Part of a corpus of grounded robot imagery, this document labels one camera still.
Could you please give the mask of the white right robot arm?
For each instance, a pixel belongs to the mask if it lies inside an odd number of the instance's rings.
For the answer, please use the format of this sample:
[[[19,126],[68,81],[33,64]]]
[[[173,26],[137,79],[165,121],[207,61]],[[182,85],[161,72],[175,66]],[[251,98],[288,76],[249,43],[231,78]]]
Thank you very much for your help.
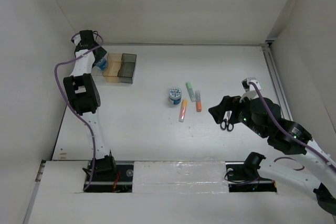
[[[283,182],[312,198],[320,208],[335,215],[335,162],[300,124],[281,117],[280,106],[269,98],[224,96],[209,108],[216,124],[242,123],[275,150],[300,163],[311,174],[281,166],[265,155],[251,152],[240,168],[243,183],[260,178]]]

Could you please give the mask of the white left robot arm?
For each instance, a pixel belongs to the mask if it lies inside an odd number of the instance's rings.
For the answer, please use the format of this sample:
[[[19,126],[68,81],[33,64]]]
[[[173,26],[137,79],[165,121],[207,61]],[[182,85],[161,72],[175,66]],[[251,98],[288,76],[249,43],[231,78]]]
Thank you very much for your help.
[[[97,42],[97,31],[82,30],[71,41],[75,44],[75,66],[69,77],[63,79],[67,101],[70,108],[88,127],[93,137],[94,157],[88,168],[83,170],[92,182],[112,181],[118,176],[117,166],[110,149],[104,144],[98,117],[101,106],[98,88],[91,71],[94,67],[104,70],[107,67],[107,51],[102,42]]]

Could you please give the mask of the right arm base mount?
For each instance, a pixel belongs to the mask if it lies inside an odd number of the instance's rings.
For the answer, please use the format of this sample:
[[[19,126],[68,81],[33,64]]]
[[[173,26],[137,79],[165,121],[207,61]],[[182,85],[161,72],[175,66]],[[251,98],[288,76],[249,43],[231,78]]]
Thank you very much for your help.
[[[262,178],[258,174],[263,155],[251,152],[243,162],[226,162],[224,179],[230,193],[276,193],[274,180]]]

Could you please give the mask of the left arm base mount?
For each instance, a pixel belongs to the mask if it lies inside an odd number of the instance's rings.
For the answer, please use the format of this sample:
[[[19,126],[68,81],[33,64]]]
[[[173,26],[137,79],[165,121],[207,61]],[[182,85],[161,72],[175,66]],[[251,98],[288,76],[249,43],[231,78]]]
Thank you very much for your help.
[[[117,173],[94,175],[86,193],[131,193],[133,187],[134,163],[117,163]]]

